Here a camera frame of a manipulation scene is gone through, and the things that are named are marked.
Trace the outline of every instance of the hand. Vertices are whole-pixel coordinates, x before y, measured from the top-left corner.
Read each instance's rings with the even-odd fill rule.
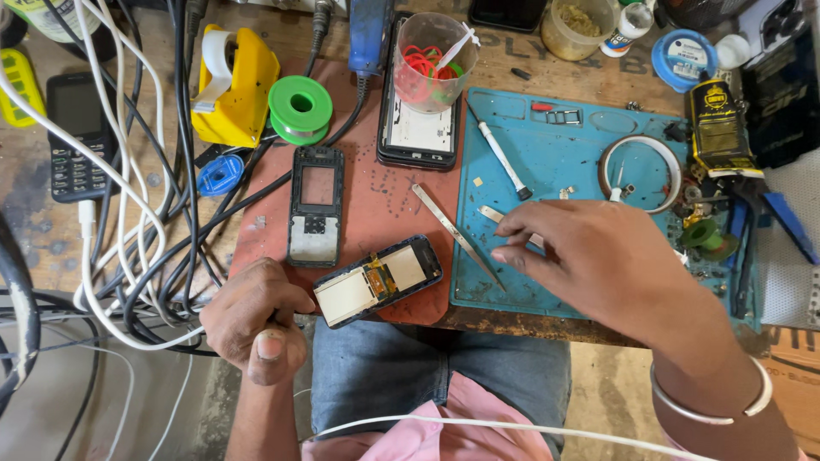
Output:
[[[262,258],[232,276],[199,315],[207,343],[260,386],[293,379],[308,355],[294,311],[316,308],[282,266]]]
[[[534,233],[544,237],[544,255],[524,248]],[[508,237],[493,250],[496,261],[649,347],[673,350],[693,334],[726,335],[722,304],[697,284],[643,210],[599,200],[526,202],[495,234]]]

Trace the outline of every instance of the blue silicone repair mat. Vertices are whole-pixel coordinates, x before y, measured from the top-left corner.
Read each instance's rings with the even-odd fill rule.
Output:
[[[686,164],[686,143],[665,139],[663,135],[669,122],[679,121],[679,118],[476,87],[470,89],[468,99],[478,116],[487,122],[512,168],[532,190],[531,200],[559,199],[561,189],[570,187],[575,192],[569,194],[569,199],[603,200],[604,194],[598,184],[598,160],[607,146],[625,135],[644,134],[661,139],[675,152],[681,165]],[[533,102],[549,104],[554,111],[578,111],[579,117],[568,114],[568,120],[580,123],[556,124],[554,115],[532,111]],[[478,130],[476,119],[469,113],[464,127],[463,156],[456,226],[496,273],[507,292],[502,292],[456,244],[450,302],[517,313],[586,318],[533,280],[490,258],[492,249],[504,244],[504,239],[493,235],[496,224],[478,208],[487,205],[507,214],[520,202],[513,183]],[[665,161],[643,144],[624,144],[609,161],[608,174],[613,183],[617,181],[622,161],[621,186],[635,186],[635,192],[624,202],[643,209],[656,208],[666,198],[663,192],[663,187],[668,184]],[[654,215],[653,219],[672,246],[678,248],[681,219],[671,211]],[[693,274],[700,274],[703,278],[700,283],[710,288],[728,307],[731,281],[725,267],[691,258],[689,269]],[[757,299],[753,306],[756,314]],[[758,318],[753,315],[743,322],[758,331]]]

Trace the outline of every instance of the lap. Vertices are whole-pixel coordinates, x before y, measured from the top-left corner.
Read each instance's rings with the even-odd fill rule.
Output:
[[[331,330],[320,319],[313,340],[313,430],[407,414],[430,399],[443,404],[453,371],[536,425],[563,425],[571,388],[566,342],[463,332],[439,351],[389,323],[353,322]],[[347,433],[386,431],[392,424],[354,427]],[[545,439],[557,458],[563,439]]]

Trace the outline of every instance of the wooden workbench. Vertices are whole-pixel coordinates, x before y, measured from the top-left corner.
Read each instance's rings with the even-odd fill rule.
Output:
[[[467,19],[468,6],[469,0],[396,0],[397,9],[436,11],[459,21]],[[174,53],[171,46],[173,34],[169,17],[162,11],[139,9],[134,12],[134,16],[142,33],[145,54],[162,79],[165,137],[170,157],[175,151],[176,109],[173,94]],[[312,27],[311,15],[307,13],[279,11],[252,4],[211,2],[203,25],[208,22],[216,22],[226,30],[248,27],[256,31],[280,60],[306,57],[310,49]],[[654,40],[662,34],[657,29],[637,40],[625,57],[610,58],[596,52],[582,62],[565,62],[551,55],[544,48],[538,31],[534,34],[517,34],[486,27],[476,27],[476,31],[482,47],[468,86],[490,87],[611,107],[624,107],[630,101],[637,101],[646,111],[673,116],[683,114],[683,96],[664,84],[650,65],[649,50]],[[48,77],[88,70],[87,63],[71,56],[36,31],[18,49],[30,58],[43,93]],[[348,22],[344,18],[334,18],[321,57],[346,60],[348,52]],[[113,62],[109,62],[107,66],[114,73],[116,69]],[[532,79],[524,81],[514,76],[510,73],[512,67],[529,72]],[[126,71],[128,75],[125,80],[131,82],[134,60],[130,57]],[[191,82],[198,81],[197,77],[198,69],[194,71]],[[126,92],[130,92],[130,83],[126,84]],[[146,72],[139,109],[151,126],[156,118],[155,97],[156,90]],[[163,186],[155,180],[162,178],[161,164],[136,124],[130,139],[143,174],[155,174],[152,175],[154,180],[149,181],[149,193],[152,203],[160,203]],[[199,154],[206,147],[206,143],[197,140],[195,152]],[[80,283],[81,240],[77,207],[55,203],[51,199],[49,148],[45,130],[40,126],[15,129],[0,121],[0,166],[2,214],[26,256],[35,287],[74,291]],[[111,240],[118,198],[119,196],[112,200],[107,242]],[[220,201],[221,197],[199,200],[201,223],[207,221]],[[138,218],[139,209],[130,202],[127,219],[129,228],[136,224]],[[232,217],[218,227],[208,242],[207,252],[215,261],[215,269],[223,275],[226,275],[230,265],[240,218],[240,215]],[[168,246],[183,239],[187,233],[187,227],[182,222],[177,222],[169,229]],[[212,289],[207,275],[201,269],[198,270],[194,292],[207,299]],[[595,322],[457,306],[451,306],[435,326],[638,346],[635,341]]]

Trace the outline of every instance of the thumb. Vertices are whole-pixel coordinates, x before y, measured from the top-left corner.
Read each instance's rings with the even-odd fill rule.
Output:
[[[248,360],[248,377],[254,384],[273,386],[288,373],[287,336],[282,330],[270,328],[253,339]]]
[[[513,269],[537,281],[548,290],[551,285],[567,280],[566,273],[557,263],[524,247],[499,246],[493,250],[491,256],[498,262],[512,266]]]

